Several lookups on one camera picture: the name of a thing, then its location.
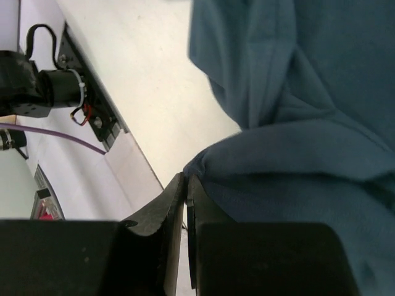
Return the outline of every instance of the white table surface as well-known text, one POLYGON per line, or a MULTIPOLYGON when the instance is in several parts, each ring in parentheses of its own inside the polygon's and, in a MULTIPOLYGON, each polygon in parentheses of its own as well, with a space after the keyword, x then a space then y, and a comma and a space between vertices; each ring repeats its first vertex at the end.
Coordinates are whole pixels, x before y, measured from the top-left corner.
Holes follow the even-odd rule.
POLYGON ((190 0, 57 0, 163 186, 239 131, 189 60, 190 0))

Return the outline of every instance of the white wall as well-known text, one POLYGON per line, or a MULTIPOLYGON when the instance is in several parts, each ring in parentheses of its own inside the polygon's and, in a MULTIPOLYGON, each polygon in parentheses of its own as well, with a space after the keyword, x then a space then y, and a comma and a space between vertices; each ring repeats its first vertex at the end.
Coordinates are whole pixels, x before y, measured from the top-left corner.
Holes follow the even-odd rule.
POLYGON ((0 151, 0 219, 30 218, 37 185, 16 150, 0 151))
POLYGON ((0 50, 18 50, 19 0, 0 0, 0 50))

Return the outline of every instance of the blue fabric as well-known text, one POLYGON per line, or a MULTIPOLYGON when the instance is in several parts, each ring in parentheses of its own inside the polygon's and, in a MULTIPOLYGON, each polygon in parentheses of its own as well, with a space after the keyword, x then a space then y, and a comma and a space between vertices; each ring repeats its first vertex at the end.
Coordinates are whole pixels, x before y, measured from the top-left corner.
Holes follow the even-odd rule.
POLYGON ((243 131, 185 168, 236 221, 319 221, 395 295, 395 2, 194 0, 190 59, 243 131))

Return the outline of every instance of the black cable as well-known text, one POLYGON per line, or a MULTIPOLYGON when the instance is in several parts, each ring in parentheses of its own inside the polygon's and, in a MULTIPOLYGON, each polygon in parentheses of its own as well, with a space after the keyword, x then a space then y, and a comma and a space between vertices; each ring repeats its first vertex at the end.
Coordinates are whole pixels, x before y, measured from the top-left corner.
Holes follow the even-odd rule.
POLYGON ((48 30, 48 32, 52 36, 52 62, 54 63, 54 66, 59 69, 63 70, 61 66, 56 61, 56 35, 52 28, 45 23, 38 23, 37 25, 32 26, 29 31, 27 32, 26 35, 26 57, 27 59, 31 59, 31 56, 33 55, 33 47, 34 47, 34 38, 35 38, 35 31, 38 28, 45 28, 48 30))

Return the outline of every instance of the black mounting plate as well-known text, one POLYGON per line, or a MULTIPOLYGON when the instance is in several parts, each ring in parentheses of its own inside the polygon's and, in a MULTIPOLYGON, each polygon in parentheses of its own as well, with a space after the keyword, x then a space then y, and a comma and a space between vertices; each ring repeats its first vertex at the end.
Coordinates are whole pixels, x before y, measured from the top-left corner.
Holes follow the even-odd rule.
POLYGON ((88 87, 86 100, 92 108, 89 125, 100 142, 109 150, 121 129, 128 131, 116 107, 97 76, 89 69, 87 59, 77 42, 72 38, 70 28, 65 26, 60 41, 58 63, 61 67, 75 69, 81 74, 88 87))

